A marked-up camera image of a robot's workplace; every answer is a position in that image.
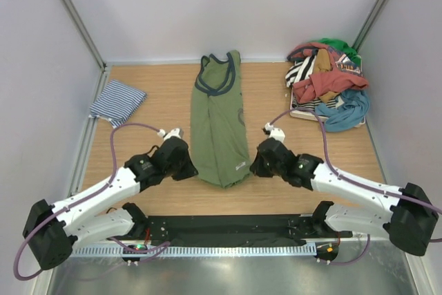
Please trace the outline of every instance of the folded striped shirt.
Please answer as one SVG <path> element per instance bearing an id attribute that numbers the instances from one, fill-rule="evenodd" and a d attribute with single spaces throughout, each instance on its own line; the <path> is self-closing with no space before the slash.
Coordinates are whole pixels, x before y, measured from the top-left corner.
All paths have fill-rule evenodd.
<path id="1" fill-rule="evenodd" d="M 309 78 L 309 76 L 313 73 L 315 59 L 316 56 L 312 55 L 311 57 L 305 58 L 304 61 L 295 62 L 295 64 L 285 75 L 285 84 L 287 88 L 299 81 Z"/>
<path id="2" fill-rule="evenodd" d="M 90 106 L 90 117 L 105 119 L 116 128 L 125 123 L 146 98 L 144 91 L 113 79 Z"/>

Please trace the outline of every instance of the green tank top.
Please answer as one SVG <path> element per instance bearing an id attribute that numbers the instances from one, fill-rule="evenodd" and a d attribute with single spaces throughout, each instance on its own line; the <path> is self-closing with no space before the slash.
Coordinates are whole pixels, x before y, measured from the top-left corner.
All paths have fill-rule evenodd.
<path id="1" fill-rule="evenodd" d="M 242 109 L 240 53 L 201 58 L 192 91 L 191 155 L 199 178 L 222 188 L 243 181 L 250 157 Z"/>

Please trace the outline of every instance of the wooden table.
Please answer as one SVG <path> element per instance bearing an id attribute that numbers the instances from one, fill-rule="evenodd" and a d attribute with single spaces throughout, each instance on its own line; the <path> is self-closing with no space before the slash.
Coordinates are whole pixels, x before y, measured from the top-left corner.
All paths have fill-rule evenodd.
<path id="1" fill-rule="evenodd" d="M 150 124 L 166 131 L 181 127 L 184 140 L 190 146 L 191 91 L 199 67 L 198 64 L 114 66 L 110 79 L 148 93 L 147 100 L 129 122 Z M 284 83 L 288 67 L 288 63 L 241 65 L 244 118 L 252 161 L 257 145 L 266 138 L 261 128 L 289 108 L 290 94 Z M 317 123 L 286 115 L 277 125 L 286 134 L 285 145 L 295 154 L 310 153 L 324 157 Z M 111 174 L 111 130 L 108 122 L 99 120 L 82 189 Z M 337 167 L 370 180 L 383 181 L 365 126 L 329 133 L 327 140 L 331 161 Z M 121 129 L 115 135 L 118 165 L 161 142 L 156 133 L 148 129 Z M 160 185 L 121 201 L 116 207 L 134 202 L 146 215 L 311 213 L 321 200 L 349 204 L 336 196 L 293 188 L 280 178 L 250 177 L 229 189 L 211 186 L 197 178 L 180 182 L 167 178 Z"/>

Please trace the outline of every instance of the metal floor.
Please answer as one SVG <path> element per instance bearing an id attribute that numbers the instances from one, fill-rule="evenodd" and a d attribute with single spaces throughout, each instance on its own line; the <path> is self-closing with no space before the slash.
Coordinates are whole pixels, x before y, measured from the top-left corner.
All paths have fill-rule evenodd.
<path id="1" fill-rule="evenodd" d="M 357 257 L 364 242 L 342 242 L 337 261 Z M 71 258 L 53 274 L 51 295 L 310 295 L 418 294 L 405 254 L 387 241 L 372 241 L 350 266 L 327 266 L 310 257 L 166 258 L 122 266 L 121 258 Z"/>

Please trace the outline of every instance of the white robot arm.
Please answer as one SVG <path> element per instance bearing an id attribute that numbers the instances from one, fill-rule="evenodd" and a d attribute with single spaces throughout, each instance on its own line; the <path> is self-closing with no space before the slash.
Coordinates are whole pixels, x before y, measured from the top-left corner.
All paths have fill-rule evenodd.
<path id="1" fill-rule="evenodd" d="M 178 181 L 198 174 L 189 157 L 189 146 L 181 137 L 180 129 L 164 133 L 163 144 L 152 156 L 147 153 L 134 155 L 117 170 L 111 183 L 111 179 L 106 178 L 52 205 L 45 200 L 35 203 L 23 236 L 27 238 L 40 224 L 47 222 L 28 241 L 40 268 L 52 269 L 64 262 L 74 249 L 111 236 L 140 238 L 148 228 L 148 219 L 135 204 L 126 203 L 121 209 L 96 215 L 125 198 L 159 184 L 165 177 L 171 176 Z M 63 213 L 48 221 L 60 211 Z"/>
<path id="2" fill-rule="evenodd" d="M 264 131 L 269 138 L 258 146 L 258 154 L 250 167 L 252 173 L 269 178 L 277 175 L 294 187 L 332 193 L 362 206 L 321 202 L 312 217 L 319 234 L 322 231 L 356 231 L 388 238 L 409 254 L 425 254 L 439 216 L 407 199 L 431 204 L 422 188 L 412 183 L 400 188 L 370 181 L 336 167 L 331 169 L 330 164 L 315 156 L 294 155 L 284 146 L 285 134 L 281 129 L 266 124 Z"/>

